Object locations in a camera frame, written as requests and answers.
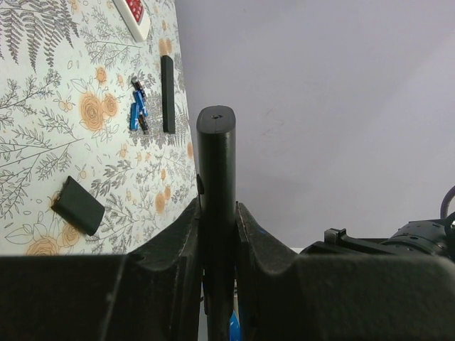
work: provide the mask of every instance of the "black post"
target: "black post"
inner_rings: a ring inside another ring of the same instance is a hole
[[[228,341],[234,291],[235,114],[208,107],[197,122],[200,251],[209,341]]]

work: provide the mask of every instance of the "black vertical bar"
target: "black vertical bar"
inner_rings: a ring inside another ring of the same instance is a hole
[[[161,91],[163,95],[163,130],[176,133],[176,108],[173,90],[173,61],[168,55],[161,57]]]
[[[235,254],[235,114],[208,107],[196,124],[199,148],[200,251],[209,341],[228,341]]]

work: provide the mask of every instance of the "white wall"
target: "white wall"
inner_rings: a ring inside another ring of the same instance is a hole
[[[193,132],[237,115],[237,198],[293,247],[388,237],[455,185],[455,1],[177,1]]]

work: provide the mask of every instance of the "red and white object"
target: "red and white object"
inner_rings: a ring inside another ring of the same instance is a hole
[[[135,41],[146,40],[150,29],[150,18],[141,0],[114,0],[114,4]]]

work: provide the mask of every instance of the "red object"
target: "red object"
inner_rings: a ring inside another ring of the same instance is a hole
[[[128,3],[129,10],[133,13],[133,17],[137,23],[142,19],[144,14],[144,7],[142,6],[141,0],[125,0]]]

